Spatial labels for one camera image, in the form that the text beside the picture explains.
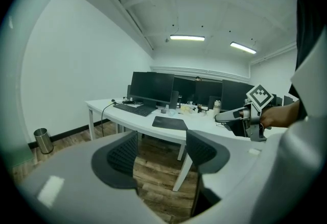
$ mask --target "fluorescent light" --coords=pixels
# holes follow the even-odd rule
[[[250,49],[250,48],[248,48],[248,47],[242,46],[242,45],[240,45],[240,44],[238,44],[238,43],[235,43],[235,42],[232,42],[232,43],[230,44],[230,46],[235,47],[235,48],[238,48],[238,49],[241,49],[241,50],[244,50],[244,51],[246,51],[246,52],[248,52],[248,53],[251,53],[251,54],[255,54],[255,53],[256,53],[255,50],[252,50],[252,49]]]
[[[193,41],[204,41],[204,36],[190,36],[190,35],[171,35],[172,40],[193,40]]]

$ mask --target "stainless steel trash can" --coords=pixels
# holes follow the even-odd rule
[[[34,132],[34,137],[43,154],[48,154],[53,151],[53,144],[45,128],[37,129]]]

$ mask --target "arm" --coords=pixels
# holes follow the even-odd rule
[[[297,119],[300,101],[263,111],[260,122],[267,127],[289,127]]]

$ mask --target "desk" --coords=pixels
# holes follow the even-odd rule
[[[122,99],[115,98],[116,102],[120,103]],[[102,110],[111,103],[111,99],[102,99],[96,101],[86,101],[88,107],[88,114],[89,114],[89,129],[90,129],[90,136],[91,140],[95,139],[95,132],[94,132],[94,121],[93,121],[93,112],[97,112],[99,114],[102,113]],[[205,113],[197,113],[194,112],[193,114],[179,114],[182,112],[179,108],[176,109],[176,114],[174,116],[170,116],[169,114],[162,114],[161,109],[158,108],[147,117],[139,116],[130,112],[126,112],[120,109],[117,109],[113,106],[109,106],[105,109],[103,113],[103,118],[107,118],[116,123],[116,131],[118,132],[119,125],[123,127],[127,127],[131,130],[138,131],[140,133],[170,141],[179,143],[181,145],[178,160],[181,160],[183,155],[185,145],[186,145],[186,131],[179,131],[179,130],[171,130],[171,129],[164,129],[164,128],[157,128],[153,127],[152,123],[155,116],[167,117],[167,118],[176,118],[176,119],[183,119],[186,126],[189,130],[197,130],[203,131],[215,135],[220,135],[223,137],[234,138],[234,139],[241,139],[244,141],[250,141],[249,138],[238,137],[233,134],[233,132],[227,130],[222,125],[216,125],[214,119],[211,116],[206,115]],[[270,136],[274,133],[284,132],[286,129],[273,129],[270,131],[265,131],[265,135]],[[181,184],[183,183],[186,175],[188,174],[192,165],[192,160],[186,155],[184,160],[181,172],[177,178],[177,181],[174,185],[173,191],[178,191]]]

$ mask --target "white wall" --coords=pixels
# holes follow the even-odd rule
[[[288,93],[296,66],[297,50],[270,58],[251,66],[250,84],[261,84],[271,93],[297,99]]]
[[[154,50],[153,59],[153,66],[190,68],[190,70],[184,69],[179,74],[181,76],[198,75],[208,79],[229,79],[243,82],[249,80],[248,60],[237,57],[207,55],[200,49],[158,48]],[[200,70],[214,72],[206,74]]]
[[[149,71],[152,61],[87,1],[51,0],[22,63],[21,102],[31,141],[39,127],[53,136],[86,125],[84,101],[126,95],[133,72]]]

